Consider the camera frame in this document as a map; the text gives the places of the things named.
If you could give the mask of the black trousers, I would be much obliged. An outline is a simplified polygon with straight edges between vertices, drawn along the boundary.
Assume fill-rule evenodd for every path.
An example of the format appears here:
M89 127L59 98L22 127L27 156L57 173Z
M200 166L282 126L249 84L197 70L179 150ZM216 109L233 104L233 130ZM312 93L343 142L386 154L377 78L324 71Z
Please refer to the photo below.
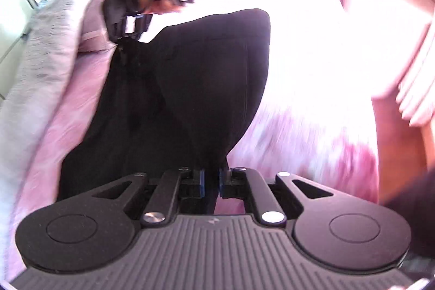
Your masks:
M62 162L58 200L187 167L204 170L212 213L219 172L260 106L270 39L269 14L250 9L120 44L86 133Z

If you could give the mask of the grey striped quilt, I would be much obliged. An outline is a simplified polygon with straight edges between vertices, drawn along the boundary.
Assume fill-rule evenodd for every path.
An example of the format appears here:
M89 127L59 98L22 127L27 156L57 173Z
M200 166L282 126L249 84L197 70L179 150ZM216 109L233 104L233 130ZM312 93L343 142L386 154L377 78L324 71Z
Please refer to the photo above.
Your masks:
M48 0L30 21L21 63L1 105L1 243L15 200L74 67L88 0Z

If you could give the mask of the pink pillow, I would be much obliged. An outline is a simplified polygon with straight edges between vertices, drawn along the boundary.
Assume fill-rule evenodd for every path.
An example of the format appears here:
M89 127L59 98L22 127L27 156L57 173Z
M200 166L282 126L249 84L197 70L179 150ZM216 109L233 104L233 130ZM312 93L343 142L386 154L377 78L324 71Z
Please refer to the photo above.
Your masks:
M434 0L340 0L375 114L382 201L434 166Z

